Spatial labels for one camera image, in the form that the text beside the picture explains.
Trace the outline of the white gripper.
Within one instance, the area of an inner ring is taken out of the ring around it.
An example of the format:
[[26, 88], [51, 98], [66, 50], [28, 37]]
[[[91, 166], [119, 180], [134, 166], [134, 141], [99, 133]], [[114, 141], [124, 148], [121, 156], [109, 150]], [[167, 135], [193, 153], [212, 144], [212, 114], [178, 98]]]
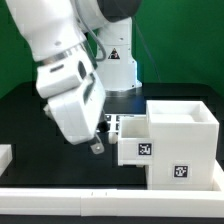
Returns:
[[48, 106], [68, 142], [77, 145], [90, 140], [92, 152], [101, 154], [104, 146], [95, 132], [105, 98], [105, 90], [98, 75], [91, 73], [78, 88], [49, 98]]

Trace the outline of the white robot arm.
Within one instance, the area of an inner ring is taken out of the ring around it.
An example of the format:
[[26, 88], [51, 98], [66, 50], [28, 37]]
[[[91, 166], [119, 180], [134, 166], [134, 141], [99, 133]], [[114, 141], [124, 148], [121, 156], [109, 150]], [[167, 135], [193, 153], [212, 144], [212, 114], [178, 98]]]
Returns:
[[100, 154], [107, 93], [138, 89], [132, 17], [142, 0], [5, 0], [31, 48], [45, 113], [73, 145]]

